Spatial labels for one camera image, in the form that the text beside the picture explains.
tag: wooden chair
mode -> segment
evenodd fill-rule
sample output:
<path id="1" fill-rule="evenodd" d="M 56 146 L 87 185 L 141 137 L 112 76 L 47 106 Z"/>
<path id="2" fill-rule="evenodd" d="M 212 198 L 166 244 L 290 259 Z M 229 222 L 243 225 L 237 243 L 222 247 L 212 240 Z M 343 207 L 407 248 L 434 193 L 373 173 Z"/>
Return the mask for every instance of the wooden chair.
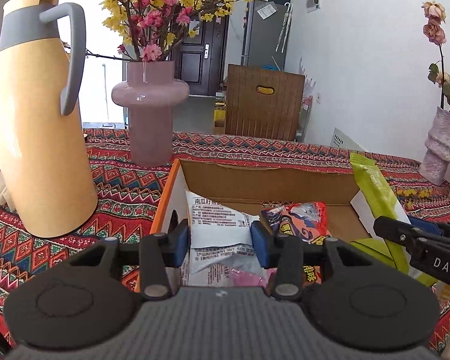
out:
<path id="1" fill-rule="evenodd" d="M 228 65 L 225 133 L 295 140 L 305 76 Z"/>

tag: patterned tablecloth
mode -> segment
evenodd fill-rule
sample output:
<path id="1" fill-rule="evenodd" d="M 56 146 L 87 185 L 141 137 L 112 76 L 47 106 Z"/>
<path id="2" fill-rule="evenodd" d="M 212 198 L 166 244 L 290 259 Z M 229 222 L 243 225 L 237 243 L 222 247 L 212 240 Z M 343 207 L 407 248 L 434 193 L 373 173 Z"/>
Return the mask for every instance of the patterned tablecloth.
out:
<path id="1" fill-rule="evenodd" d="M 103 237 L 138 242 L 150 231 L 170 165 L 140 168 L 132 163 L 128 133 L 124 130 L 85 130 L 87 153 L 99 195 L 92 217 L 76 232 L 56 239 L 38 239 L 27 233 L 15 213 L 0 207 L 0 331 L 10 340 L 1 316 L 9 291 L 33 275 L 65 260 Z M 398 198 L 418 218 L 450 221 L 449 185 L 436 187 L 417 172 L 419 163 L 401 157 L 367 154 L 377 161 L 392 189 L 427 190 Z M 351 173 L 349 152 L 326 146 L 233 136 L 176 133 L 174 158 L 214 161 L 240 166 L 280 166 L 318 172 Z M 133 288 L 137 271 L 124 269 L 123 283 Z M 450 302 L 442 305 L 442 317 L 430 341 L 441 352 L 449 332 Z"/>

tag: purple vase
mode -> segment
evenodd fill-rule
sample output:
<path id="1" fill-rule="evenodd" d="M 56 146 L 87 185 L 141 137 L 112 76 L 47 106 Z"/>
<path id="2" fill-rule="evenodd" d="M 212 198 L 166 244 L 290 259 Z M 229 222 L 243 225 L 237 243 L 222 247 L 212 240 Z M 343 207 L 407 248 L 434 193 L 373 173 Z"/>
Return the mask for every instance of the purple vase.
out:
<path id="1" fill-rule="evenodd" d="M 127 81 L 112 100 L 129 112 L 130 152 L 141 167 L 158 167 L 172 157 L 172 107 L 188 98 L 188 84 L 174 79 L 174 62 L 127 62 Z"/>
<path id="2" fill-rule="evenodd" d="M 441 185 L 450 164 L 450 112 L 437 107 L 425 146 L 428 150 L 418 172 L 434 185 Z"/>

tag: thermos handle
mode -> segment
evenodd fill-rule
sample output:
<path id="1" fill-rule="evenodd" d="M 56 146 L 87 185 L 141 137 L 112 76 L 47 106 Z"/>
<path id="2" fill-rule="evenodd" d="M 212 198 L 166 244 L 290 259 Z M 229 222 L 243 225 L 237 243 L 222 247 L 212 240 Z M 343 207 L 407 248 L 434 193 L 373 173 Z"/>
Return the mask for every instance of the thermos handle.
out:
<path id="1" fill-rule="evenodd" d="M 67 116 L 75 108 L 84 74 L 85 48 L 87 43 L 85 13 L 83 8 L 76 3 L 63 3 L 40 13 L 40 21 L 42 23 L 50 23 L 65 16 L 70 17 L 72 44 L 67 85 L 60 94 L 60 110 L 62 115 Z"/>

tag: white snack package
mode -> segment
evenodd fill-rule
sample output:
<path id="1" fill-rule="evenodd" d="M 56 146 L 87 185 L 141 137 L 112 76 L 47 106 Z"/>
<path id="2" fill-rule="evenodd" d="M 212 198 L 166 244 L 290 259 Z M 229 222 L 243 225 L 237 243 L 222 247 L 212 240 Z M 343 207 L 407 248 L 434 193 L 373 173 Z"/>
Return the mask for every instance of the white snack package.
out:
<path id="1" fill-rule="evenodd" d="M 188 253 L 181 266 L 182 286 L 190 287 L 231 287 L 230 268 L 221 264 L 214 264 L 197 274 L 190 274 L 188 270 Z"/>
<path id="2" fill-rule="evenodd" d="M 252 245 L 250 224 L 258 216 L 233 210 L 190 191 L 187 204 L 191 249 Z"/>
<path id="3" fill-rule="evenodd" d="M 261 278 L 266 277 L 266 271 L 260 266 L 253 247 L 250 245 L 238 244 L 226 247 L 190 249 L 190 273 L 192 275 L 216 263 L 249 272 Z"/>

